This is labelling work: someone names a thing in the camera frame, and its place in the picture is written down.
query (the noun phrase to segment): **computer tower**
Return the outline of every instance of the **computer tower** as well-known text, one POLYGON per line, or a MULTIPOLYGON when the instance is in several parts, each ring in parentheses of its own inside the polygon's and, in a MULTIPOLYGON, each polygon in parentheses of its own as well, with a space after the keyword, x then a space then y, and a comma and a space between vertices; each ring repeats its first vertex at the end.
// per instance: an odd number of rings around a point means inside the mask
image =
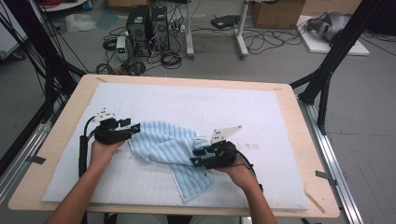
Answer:
POLYGON ((151 10, 151 22, 156 50, 169 50, 167 8, 153 7, 151 10))
POLYGON ((150 56, 149 41, 153 37, 149 6, 132 6, 126 22, 134 55, 150 56))
POLYGON ((137 57, 148 57, 151 56, 151 48, 153 46, 147 42, 136 42, 134 43, 134 55, 137 57))

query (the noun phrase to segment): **desk leg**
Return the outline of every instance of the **desk leg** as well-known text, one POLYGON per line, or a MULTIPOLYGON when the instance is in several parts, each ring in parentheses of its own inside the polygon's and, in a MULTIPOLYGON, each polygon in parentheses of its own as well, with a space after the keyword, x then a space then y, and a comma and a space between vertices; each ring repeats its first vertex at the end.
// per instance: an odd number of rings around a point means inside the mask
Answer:
POLYGON ((238 41, 239 48, 241 49, 241 58, 245 58, 248 56, 248 49, 245 44, 244 37, 242 37, 242 32, 244 30, 245 18, 247 17, 248 12, 248 0, 244 1, 244 5, 242 6, 241 12, 241 21, 239 22, 238 30, 235 30, 236 40, 238 41))
POLYGON ((192 34, 191 34, 191 20, 192 15, 190 15, 191 0, 187 0, 187 24, 186 24, 186 47, 187 47, 187 57, 189 59, 194 59, 194 46, 192 44, 192 34))

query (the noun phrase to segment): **wooden table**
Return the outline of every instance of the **wooden table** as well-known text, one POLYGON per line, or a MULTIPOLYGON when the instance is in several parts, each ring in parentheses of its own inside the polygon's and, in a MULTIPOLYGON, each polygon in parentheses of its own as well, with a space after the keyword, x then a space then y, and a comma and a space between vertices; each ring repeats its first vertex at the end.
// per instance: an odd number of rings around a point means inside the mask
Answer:
MULTIPOLYGON (((294 92, 287 84, 256 83, 221 80, 164 78, 164 77, 119 77, 87 75, 79 82, 75 92, 37 156, 47 159, 44 164, 32 163, 25 177, 9 201, 15 210, 51 211, 57 203, 44 203, 42 197, 51 181, 57 162, 70 140, 73 131, 101 82, 133 83, 164 86, 228 88, 240 90, 273 91, 282 111, 291 148, 301 175, 309 209, 304 211, 274 211, 277 217, 338 217, 340 212, 328 180, 317 177, 315 171, 323 172, 317 150, 305 124, 294 92)), ((248 209, 204 207, 172 207, 123 204, 91 204, 91 212, 249 216, 248 209)))

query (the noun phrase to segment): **floor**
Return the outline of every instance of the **floor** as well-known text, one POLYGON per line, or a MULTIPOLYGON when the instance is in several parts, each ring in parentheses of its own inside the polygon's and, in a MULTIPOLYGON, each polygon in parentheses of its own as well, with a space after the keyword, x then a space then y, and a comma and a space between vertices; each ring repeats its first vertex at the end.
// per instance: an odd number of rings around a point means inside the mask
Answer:
MULTIPOLYGON (((65 14, 87 13, 94 21, 102 9, 84 12, 75 8, 52 14, 60 22, 65 14)), ((194 19, 194 24, 210 26, 211 18, 194 19)), ((65 33, 64 39, 85 66, 94 71, 104 61, 103 37, 125 24, 118 18, 106 29, 65 33)), ((308 53, 304 44, 268 49, 244 60, 231 34, 193 33, 195 58, 186 57, 185 46, 180 56, 182 65, 176 70, 151 69, 145 76, 240 80, 291 83, 315 71, 326 55, 308 53)), ((368 39, 387 51, 396 53, 395 42, 368 39)), ((347 56, 332 78, 327 110, 326 129, 335 155, 344 172, 364 223, 392 223, 396 220, 396 61, 395 56, 361 39, 370 51, 368 57, 347 56)), ((63 44, 67 60, 80 66, 71 50, 63 44)), ((111 65, 119 64, 113 60, 111 65)), ((0 61, 0 156, 12 144, 33 114, 43 103, 43 95, 32 65, 28 60, 0 61)), ((0 206, 5 223, 42 223, 49 213, 10 211, 7 208, 12 191, 0 206)), ((101 216, 90 214, 90 220, 101 216)), ((279 223, 303 223, 300 219, 280 217, 279 223)), ((310 223, 347 223, 343 216, 335 219, 308 219, 310 223)))

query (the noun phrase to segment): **fabric fold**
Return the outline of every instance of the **fabric fold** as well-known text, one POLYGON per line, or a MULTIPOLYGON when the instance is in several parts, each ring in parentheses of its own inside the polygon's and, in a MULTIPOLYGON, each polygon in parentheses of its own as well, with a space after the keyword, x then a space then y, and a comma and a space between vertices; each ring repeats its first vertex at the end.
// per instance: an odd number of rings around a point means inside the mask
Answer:
POLYGON ((145 121, 130 142, 132 152, 142 161, 170 164, 183 203, 213 185, 213 175, 204 167, 193 167, 190 161, 195 148, 210 145, 197 132, 164 121, 145 121))

